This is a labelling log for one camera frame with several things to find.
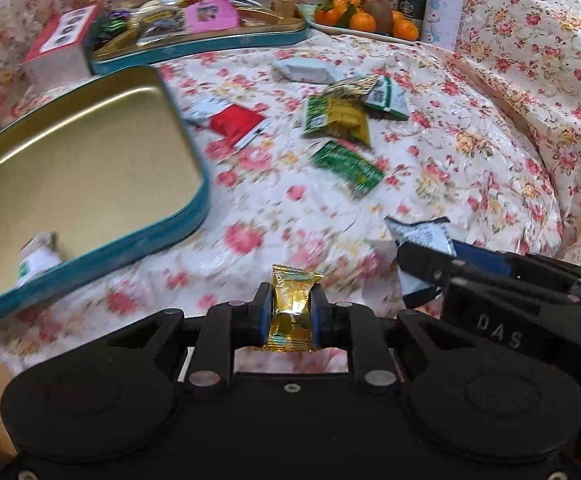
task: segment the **red and white box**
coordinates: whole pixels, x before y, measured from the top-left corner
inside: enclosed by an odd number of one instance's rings
[[[102,14],[99,4],[53,14],[24,58],[24,69],[36,91],[91,77],[90,32]]]

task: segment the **can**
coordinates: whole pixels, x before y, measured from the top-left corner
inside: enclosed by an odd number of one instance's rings
[[[421,35],[424,14],[426,13],[426,0],[397,0],[397,10],[415,24]]]

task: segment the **white thermos bottle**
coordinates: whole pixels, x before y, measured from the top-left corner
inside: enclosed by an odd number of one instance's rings
[[[426,0],[422,41],[455,49],[464,0]]]

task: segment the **screw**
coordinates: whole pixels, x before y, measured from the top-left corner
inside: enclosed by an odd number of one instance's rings
[[[371,386],[391,386],[397,381],[397,377],[388,370],[371,370],[366,373],[364,380]]]
[[[296,394],[297,392],[299,392],[301,390],[301,386],[299,386],[299,384],[295,384],[295,383],[288,383],[288,384],[284,384],[284,390],[290,394]]]
[[[212,370],[197,370],[190,374],[188,378],[191,384],[199,386],[200,388],[215,386],[215,384],[219,383],[220,379],[219,374]]]

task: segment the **white plate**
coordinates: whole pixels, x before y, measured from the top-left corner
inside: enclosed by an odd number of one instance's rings
[[[362,38],[369,38],[370,40],[385,41],[386,43],[403,43],[406,45],[414,45],[414,41],[400,40],[392,36],[384,36],[383,34],[375,34],[374,32],[364,32],[362,30],[352,30],[350,28],[329,27],[328,25],[319,25],[315,23],[315,9],[316,5],[299,5],[299,10],[304,15],[304,19],[315,30],[320,30],[326,34],[350,34],[351,36],[361,36]]]

